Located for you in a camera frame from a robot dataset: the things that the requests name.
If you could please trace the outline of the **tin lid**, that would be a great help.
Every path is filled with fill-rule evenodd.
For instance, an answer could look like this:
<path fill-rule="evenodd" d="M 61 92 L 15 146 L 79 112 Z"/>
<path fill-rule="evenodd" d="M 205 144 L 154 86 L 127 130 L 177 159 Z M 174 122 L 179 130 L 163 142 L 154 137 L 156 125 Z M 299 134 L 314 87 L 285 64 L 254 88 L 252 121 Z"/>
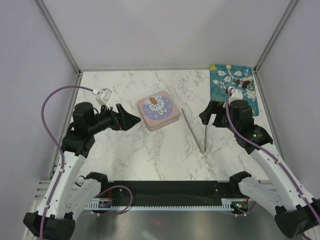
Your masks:
<path fill-rule="evenodd" d="M 137 101 L 140 114 L 152 120 L 164 120 L 180 115 L 180 111 L 170 95 L 162 90 Z"/>

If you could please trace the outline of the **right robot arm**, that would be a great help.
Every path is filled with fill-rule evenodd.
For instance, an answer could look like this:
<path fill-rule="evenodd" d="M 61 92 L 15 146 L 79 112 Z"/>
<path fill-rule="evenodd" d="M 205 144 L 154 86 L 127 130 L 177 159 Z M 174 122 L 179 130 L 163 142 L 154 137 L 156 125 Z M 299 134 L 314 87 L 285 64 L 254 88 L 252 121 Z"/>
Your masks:
<path fill-rule="evenodd" d="M 265 187 L 249 173 L 242 171 L 230 177 L 228 191 L 233 197 L 250 197 L 275 220 L 288 238 L 320 224 L 320 201 L 299 182 L 278 153 L 273 139 L 254 123 L 252 108 L 243 99 L 230 103 L 210 100 L 199 114 L 203 125 L 215 115 L 213 126 L 229 129 L 236 142 L 254 159 L 268 176 L 274 191 Z"/>

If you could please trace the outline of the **metal tongs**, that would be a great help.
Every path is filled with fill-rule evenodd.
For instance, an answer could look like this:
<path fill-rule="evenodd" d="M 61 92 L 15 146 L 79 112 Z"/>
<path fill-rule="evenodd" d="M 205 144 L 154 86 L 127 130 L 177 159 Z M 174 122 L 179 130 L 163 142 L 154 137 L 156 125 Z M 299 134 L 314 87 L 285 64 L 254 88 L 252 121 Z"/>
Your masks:
<path fill-rule="evenodd" d="M 208 148 L 208 125 L 203 126 L 200 130 L 199 126 L 195 126 L 189 121 L 188 116 L 183 108 L 181 108 L 181 113 L 199 150 L 199 153 L 201 155 L 205 155 Z"/>

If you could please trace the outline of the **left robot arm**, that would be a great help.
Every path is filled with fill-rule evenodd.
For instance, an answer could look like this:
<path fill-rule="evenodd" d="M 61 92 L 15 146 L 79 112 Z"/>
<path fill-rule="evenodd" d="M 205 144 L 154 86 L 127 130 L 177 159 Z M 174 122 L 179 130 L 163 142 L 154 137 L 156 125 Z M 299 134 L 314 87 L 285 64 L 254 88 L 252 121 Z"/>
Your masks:
<path fill-rule="evenodd" d="M 81 102 L 74 107 L 73 122 L 60 147 L 60 159 L 47 192 L 35 212 L 25 214 L 23 223 L 39 239 L 69 240 L 76 221 L 89 202 L 105 197 L 110 190 L 108 177 L 90 172 L 81 187 L 72 194 L 80 168 L 95 143 L 94 136 L 106 129 L 128 131 L 141 119 L 116 104 L 116 111 L 101 107 L 96 114 L 90 102 Z"/>

